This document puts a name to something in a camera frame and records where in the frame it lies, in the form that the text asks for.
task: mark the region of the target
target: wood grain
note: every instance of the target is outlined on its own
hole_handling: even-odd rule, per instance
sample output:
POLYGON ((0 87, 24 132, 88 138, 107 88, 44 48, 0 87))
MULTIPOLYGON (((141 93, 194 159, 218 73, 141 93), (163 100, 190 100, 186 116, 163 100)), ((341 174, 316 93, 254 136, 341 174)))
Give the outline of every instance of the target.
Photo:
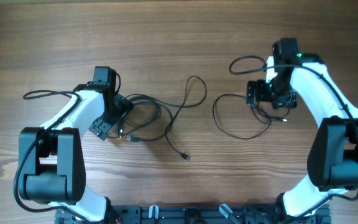
MULTIPOLYGON (((17 138, 39 126, 68 99, 25 101, 31 90, 71 90, 92 79, 95 65, 122 77, 121 94, 143 93, 180 103, 186 79, 208 86, 199 107, 180 113, 169 134, 184 162, 166 141, 148 144, 115 139, 82 140, 87 184, 115 205, 217 205, 272 202, 306 174, 317 128, 305 104, 287 123, 274 124, 250 141, 225 136, 211 108, 223 93, 244 94, 262 73, 232 76, 241 55, 268 57, 281 37, 297 37, 303 52, 317 52, 342 92, 358 107, 358 1, 110 2, 0 6, 0 223, 51 223, 53 213, 21 210, 12 196, 17 138)), ((237 69, 260 66, 246 62, 237 69)), ((192 83, 189 103, 203 96, 192 83)), ((150 108, 143 108, 151 113, 150 108)), ((263 128, 243 101, 218 104, 228 130, 250 136, 263 128)), ((158 135, 161 120, 139 136, 158 135)), ((358 201, 331 202, 333 223, 358 223, 358 201)))
POLYGON ((79 3, 79 2, 147 2, 147 1, 167 1, 167 0, 0 0, 0 4, 52 4, 52 3, 79 3))

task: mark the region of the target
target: wire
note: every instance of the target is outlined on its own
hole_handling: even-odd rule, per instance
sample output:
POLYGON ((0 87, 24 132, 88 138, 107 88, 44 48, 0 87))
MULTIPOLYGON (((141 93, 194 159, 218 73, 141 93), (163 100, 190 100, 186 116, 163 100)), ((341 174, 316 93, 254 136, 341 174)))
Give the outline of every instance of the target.
MULTIPOLYGON (((252 72, 262 72, 262 71, 266 71, 266 70, 271 69, 271 68, 302 68, 302 69, 305 69, 305 70, 315 74, 318 78, 320 78, 328 86, 328 88, 332 91, 332 93, 334 93, 334 95, 337 98, 339 104, 342 106, 342 109, 345 111, 345 113, 349 117, 349 122, 350 122, 350 124, 351 124, 351 126, 352 126, 352 128, 354 130, 354 134, 356 135, 356 138, 357 138, 357 146, 356 147, 358 147, 358 128, 357 128, 355 119, 353 118, 351 112, 349 111, 348 106, 345 104, 345 102, 343 102, 342 98, 339 96, 338 92, 335 90, 335 88, 332 86, 332 84, 329 81, 327 81, 327 79, 325 79, 323 74, 320 74, 316 70, 313 70, 312 68, 309 68, 309 67, 306 67, 306 66, 303 66, 303 65, 274 65, 274 66, 269 66, 269 67, 266 67, 264 65, 262 68, 259 68, 259 69, 248 70, 248 71, 243 71, 243 72, 233 72, 232 71, 232 66, 237 61, 242 60, 242 58, 244 59, 246 57, 237 58, 230 64, 229 71, 233 75, 242 75, 242 74, 247 74, 247 73, 252 73, 252 72)), ((358 188, 357 188, 357 193, 353 197, 348 197, 348 196, 341 195, 341 194, 329 194, 320 203, 318 203, 317 205, 315 205, 314 207, 312 207, 308 211, 303 212, 301 215, 298 215, 297 217, 303 217, 303 216, 311 213, 312 211, 316 210, 317 208, 322 206, 324 203, 326 203, 328 200, 331 200, 333 197, 339 197, 339 198, 343 198, 345 200, 355 201, 355 200, 358 199, 358 188)))
POLYGON ((117 77, 118 77, 119 84, 118 84, 118 87, 117 87, 117 90, 116 90, 116 94, 119 93, 119 89, 121 88, 121 77, 119 76, 118 73, 117 73, 117 77))
MULTIPOLYGON (((232 74, 235 74, 235 75, 243 75, 243 74, 249 74, 249 73, 254 73, 254 72, 259 72, 261 69, 264 69, 266 67, 266 61, 262 58, 262 57, 259 57, 259 56, 256 56, 256 55, 248 55, 248 56, 243 56, 243 57, 239 57, 239 58, 236 58, 235 60, 233 60, 231 63, 230 63, 230 66, 229 66, 229 71, 232 73, 232 74), (252 70, 246 70, 246 71, 242 71, 242 72, 233 72, 232 71, 232 67, 233 65, 240 61, 240 60, 244 60, 244 59, 257 59, 257 60, 260 60, 263 65, 262 65, 262 68, 257 68, 257 69, 252 69, 252 70)), ((225 130, 223 130, 222 127, 219 126, 217 120, 216 120, 216 117, 215 117, 215 110, 216 110, 216 105, 217 105, 217 102, 219 99, 221 99, 222 97, 225 97, 225 96, 235 96, 235 97, 239 97, 239 98, 243 98, 243 99, 247 99, 246 96, 242 96, 242 95, 237 95, 237 94, 223 94, 223 95, 220 95, 214 102, 213 106, 212 106, 212 116, 213 116, 213 119, 214 119, 214 122, 215 122, 215 125, 216 127, 218 127, 218 129, 220 131, 222 131, 224 134, 227 134, 228 136, 231 136, 231 137, 234 137, 236 139, 241 139, 241 140, 250 140, 250 139, 253 139, 253 138, 256 138, 256 137, 259 137, 260 135, 262 135, 264 132, 266 132, 266 130, 268 130, 268 128, 270 127, 270 125, 274 122, 278 122, 278 121, 284 121, 285 117, 288 116, 288 114, 290 113, 290 109, 288 109, 287 113, 285 113, 283 116, 281 117, 278 117, 278 116, 270 116, 266 111, 264 111, 262 108, 260 108, 259 106, 259 102, 257 102, 256 105, 250 105, 250 109, 251 109, 251 112, 252 114, 255 116, 255 118, 261 122, 262 124, 267 124, 266 128, 261 131, 260 133, 258 134, 255 134, 251 137, 248 137, 248 138, 242 138, 242 137, 239 137, 235 134, 231 134, 225 130), (264 117, 266 118, 266 121, 262 121, 256 114, 255 110, 257 111, 257 113, 261 116, 261 117, 264 117)), ((287 106, 292 100, 292 95, 291 95, 291 98, 290 100, 288 101, 288 103, 284 106, 287 106)))
POLYGON ((233 72, 232 71, 232 67, 233 65, 240 61, 240 60, 244 60, 244 59, 248 59, 248 58, 253 58, 253 59, 258 59, 260 60, 261 62, 264 63, 264 65, 262 66, 262 68, 264 68, 266 66, 266 61, 265 59, 263 59, 262 57, 259 57, 259 56, 256 56, 256 55, 248 55, 248 56, 243 56, 243 57, 239 57, 239 58, 236 58, 234 59, 234 61, 232 61, 229 65, 229 71, 231 74, 233 75, 244 75, 244 74, 250 74, 250 73, 254 73, 254 72, 260 72, 260 68, 257 68, 257 69, 251 69, 251 70, 246 70, 246 71, 242 71, 242 72, 233 72))
POLYGON ((56 210, 56 209, 62 209, 64 211, 67 211, 68 213, 86 221, 86 218, 70 209, 68 209, 66 206, 54 206, 54 207, 49 207, 49 208, 40 208, 40 209, 34 209, 34 208, 30 208, 28 206, 26 206, 22 200, 20 199, 19 196, 19 191, 18 191, 18 186, 19 186, 19 177, 20 174, 22 172, 23 166, 25 164, 25 161, 27 160, 28 156, 30 155, 30 153, 32 152, 32 150, 34 149, 34 147, 36 145, 38 145, 38 142, 44 138, 44 136, 46 134, 48 134, 48 132, 55 127, 56 125, 60 124, 79 104, 81 101, 81 97, 73 92, 73 91, 52 91, 52 90, 36 90, 36 91, 30 91, 28 93, 26 93, 25 95, 23 95, 23 99, 25 100, 31 100, 31 99, 36 99, 36 98, 41 98, 41 97, 46 97, 46 96, 53 96, 53 95, 63 95, 63 96, 67 96, 70 97, 70 95, 75 95, 76 96, 76 101, 74 102, 74 104, 61 116, 59 117, 53 124, 51 124, 49 127, 47 127, 44 131, 42 131, 42 133, 40 133, 36 139, 34 140, 34 142, 29 146, 29 148, 26 150, 26 152, 23 155, 23 158, 20 160, 19 162, 19 166, 17 167, 16 170, 16 174, 15 174, 15 178, 13 181, 13 195, 14 198, 17 202, 17 204, 22 207, 24 210, 28 211, 28 212, 48 212, 48 211, 52 211, 52 210, 56 210), (46 94, 41 94, 41 95, 37 95, 37 96, 29 96, 32 95, 34 93, 46 93, 46 94))
POLYGON ((141 141, 156 141, 156 140, 159 140, 159 139, 162 139, 163 137, 165 137, 165 139, 167 140, 168 144, 171 146, 171 148, 179 153, 182 158, 184 159, 189 159, 189 157, 185 154, 185 153, 182 153, 180 152, 179 150, 177 150, 173 144, 170 142, 169 138, 168 138, 168 133, 169 131, 171 130, 172 126, 173 126, 173 123, 175 122, 179 112, 181 111, 182 108, 194 108, 196 106, 199 106, 200 104, 202 104, 204 102, 204 100, 206 99, 206 95, 207 95, 207 87, 206 87, 206 84, 204 82, 204 80, 202 80, 200 77, 197 77, 197 76, 191 76, 187 79, 186 81, 186 87, 185 87, 185 96, 184 96, 184 99, 183 99, 183 103, 181 105, 174 105, 172 103, 167 103, 167 102, 164 102, 162 100, 159 100, 159 99, 156 99, 154 97, 151 97, 151 96, 147 96, 147 95, 144 95, 144 94, 140 94, 140 93, 134 93, 134 94, 130 94, 128 96, 126 96, 126 98, 132 102, 135 106, 136 105, 146 105, 146 104, 151 104, 151 105, 154 105, 154 113, 153 115, 151 116, 151 118, 146 121, 145 123, 143 124, 135 124, 135 123, 132 123, 131 121, 128 121, 126 119, 126 115, 124 115, 122 117, 122 119, 120 119, 120 121, 118 122, 118 136, 108 136, 108 138, 110 139, 116 139, 116 138, 119 138, 121 136, 127 136, 127 139, 130 140, 130 141, 134 141, 134 142, 141 142, 141 141), (188 84, 189 84, 189 81, 192 79, 192 78, 197 78, 199 79, 202 84, 204 85, 204 89, 205 89, 205 93, 204 93, 204 97, 202 100, 200 100, 199 102, 195 103, 195 104, 192 104, 192 105, 185 105, 186 101, 187 101, 187 98, 188 98, 188 94, 187 94, 187 89, 188 89, 188 84), (172 107, 176 107, 176 108, 179 108, 178 111, 175 113, 175 115, 172 115, 172 112, 170 111, 170 109, 167 107, 167 106, 172 106, 172 107), (145 138, 138 138, 138 137, 135 137, 135 136, 131 136, 130 134, 133 133, 134 131, 137 131, 141 128, 144 128, 144 127, 147 127, 148 125, 152 124, 154 121, 158 120, 160 117, 161 117, 161 114, 162 114, 162 108, 165 109, 167 112, 168 112, 168 115, 170 117, 170 122, 167 124, 167 127, 165 128, 164 132, 155 137, 155 138, 150 138, 150 139, 145 139, 145 138), (134 129, 126 132, 126 133, 122 133, 122 130, 124 129, 124 124, 127 124, 129 126, 132 126, 134 127, 134 129))

